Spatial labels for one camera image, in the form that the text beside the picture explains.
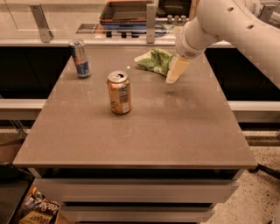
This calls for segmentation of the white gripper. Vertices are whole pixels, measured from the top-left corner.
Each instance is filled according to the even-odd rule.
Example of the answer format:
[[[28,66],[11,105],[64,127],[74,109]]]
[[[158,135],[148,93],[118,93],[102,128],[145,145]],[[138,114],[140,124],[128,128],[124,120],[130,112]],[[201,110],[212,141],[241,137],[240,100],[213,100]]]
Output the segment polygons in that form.
[[[189,60],[198,57],[218,41],[217,37],[203,30],[197,18],[187,22],[176,34],[175,49],[179,56],[172,58],[165,81],[168,84],[176,82],[188,68]]]

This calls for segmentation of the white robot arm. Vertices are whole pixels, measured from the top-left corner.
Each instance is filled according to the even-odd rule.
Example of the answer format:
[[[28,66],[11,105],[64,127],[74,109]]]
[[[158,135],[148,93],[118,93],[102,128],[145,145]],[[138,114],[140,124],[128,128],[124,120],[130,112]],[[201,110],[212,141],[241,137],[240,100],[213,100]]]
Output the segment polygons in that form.
[[[189,60],[227,41],[280,88],[280,31],[255,17],[242,0],[199,0],[196,17],[176,35],[176,52]]]

